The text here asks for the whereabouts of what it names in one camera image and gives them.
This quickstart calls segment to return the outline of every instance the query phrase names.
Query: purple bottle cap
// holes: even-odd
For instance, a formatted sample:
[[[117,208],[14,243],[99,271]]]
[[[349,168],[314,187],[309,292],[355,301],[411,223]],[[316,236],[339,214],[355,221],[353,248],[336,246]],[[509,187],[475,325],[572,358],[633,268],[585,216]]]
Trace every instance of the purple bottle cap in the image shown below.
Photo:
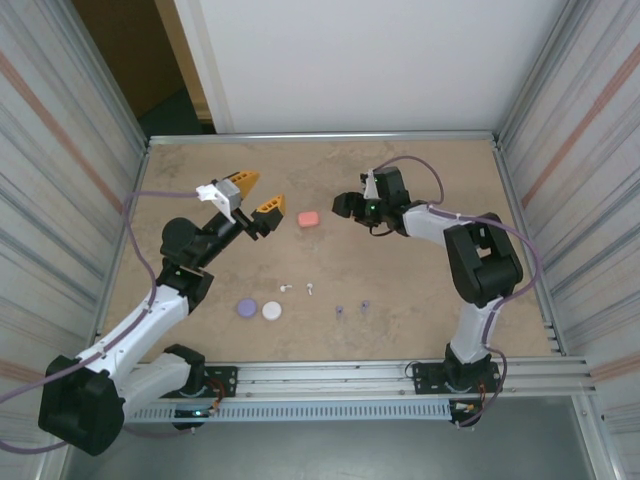
[[[253,298],[243,298],[236,308],[242,318],[251,318],[258,311],[258,304]]]

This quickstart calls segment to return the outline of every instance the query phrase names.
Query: white wall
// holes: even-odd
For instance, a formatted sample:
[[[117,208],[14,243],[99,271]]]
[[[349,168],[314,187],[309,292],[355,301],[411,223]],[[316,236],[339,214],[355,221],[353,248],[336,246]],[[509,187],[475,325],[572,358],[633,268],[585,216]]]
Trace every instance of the white wall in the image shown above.
[[[220,133],[494,129],[565,0],[176,0]]]

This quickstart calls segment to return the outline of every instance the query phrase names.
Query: small purple object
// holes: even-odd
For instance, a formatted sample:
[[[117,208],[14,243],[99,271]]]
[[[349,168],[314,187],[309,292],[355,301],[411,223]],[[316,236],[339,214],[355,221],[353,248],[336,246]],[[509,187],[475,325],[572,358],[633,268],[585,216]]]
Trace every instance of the small purple object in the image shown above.
[[[242,318],[251,318],[258,311],[258,304],[253,298],[243,298],[238,302],[237,310]]]

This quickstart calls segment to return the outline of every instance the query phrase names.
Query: orange stripe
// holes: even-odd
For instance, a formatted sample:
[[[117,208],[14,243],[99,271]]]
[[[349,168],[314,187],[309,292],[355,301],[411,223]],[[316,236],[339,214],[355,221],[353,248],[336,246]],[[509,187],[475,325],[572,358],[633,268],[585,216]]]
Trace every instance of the orange stripe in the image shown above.
[[[580,139],[587,127],[589,127],[591,122],[593,122],[594,118],[596,118],[596,116],[598,116],[598,114],[602,112],[604,107],[607,106],[613,96],[618,92],[618,90],[620,90],[620,87],[624,85],[624,83],[634,72],[638,64],[640,64],[640,43],[636,45],[636,48],[633,49],[631,55],[629,55],[624,63],[620,66],[620,68],[618,68],[618,71],[611,78],[611,80],[609,80],[609,83],[607,83],[607,86],[604,87],[602,93],[598,95],[598,98],[596,98],[596,101],[593,102],[593,105],[584,116],[582,121],[574,129],[571,135],[569,135],[569,138],[564,141],[564,143],[560,147],[560,150],[556,152],[556,154],[549,162],[549,165],[545,167],[538,179],[534,182],[531,189],[522,198],[522,205],[524,208],[527,208],[529,203],[531,203],[531,199],[535,196],[536,193],[538,193],[540,187],[544,184],[544,182],[547,181],[549,176],[558,167],[564,157],[567,156],[569,151]]]
[[[91,179],[94,185],[105,196],[109,203],[115,208],[118,213],[122,213],[122,203],[118,199],[115,193],[111,191],[109,186],[100,178],[98,172],[91,166],[91,164],[84,157],[80,149],[73,143],[71,137],[64,131],[62,126],[53,117],[51,112],[43,105],[38,99],[36,94],[29,88],[29,85],[24,81],[20,73],[11,64],[9,59],[0,51],[0,71],[9,80],[13,88],[24,98],[29,104],[31,109],[40,117],[42,123],[49,129],[53,136],[60,142],[65,148],[71,158],[75,160],[82,171]]]
[[[640,353],[596,367],[591,370],[591,377],[595,382],[602,382],[633,372],[640,372]]]
[[[0,360],[0,377],[17,380],[19,382],[35,382],[44,377],[43,373],[36,372],[17,363]]]

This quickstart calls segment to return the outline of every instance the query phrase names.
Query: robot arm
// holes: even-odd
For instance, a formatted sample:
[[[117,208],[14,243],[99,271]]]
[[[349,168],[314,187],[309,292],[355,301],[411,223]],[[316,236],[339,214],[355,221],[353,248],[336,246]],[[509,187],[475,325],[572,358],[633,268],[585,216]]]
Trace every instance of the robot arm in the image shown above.
[[[469,391],[491,373],[491,354],[483,341],[491,312],[522,280],[522,266],[506,232],[481,222],[438,215],[428,203],[412,202],[396,167],[369,170],[360,179],[362,193],[338,195],[334,213],[353,217],[371,231],[385,223],[389,231],[446,248],[453,283],[464,305],[456,334],[446,348],[445,381],[450,391]],[[483,217],[500,220],[492,213]]]
[[[171,391],[195,394],[204,382],[204,356],[181,345],[132,373],[171,327],[193,312],[214,277],[204,268],[242,232],[254,240],[274,231],[285,213],[284,196],[258,207],[251,218],[240,205],[257,182],[257,172],[239,172],[198,187],[200,200],[220,212],[204,227],[186,218],[162,231],[162,271],[154,288],[113,331],[75,358],[59,356],[47,376],[99,354],[85,367],[44,386],[38,425],[92,455],[113,443],[126,419]]]

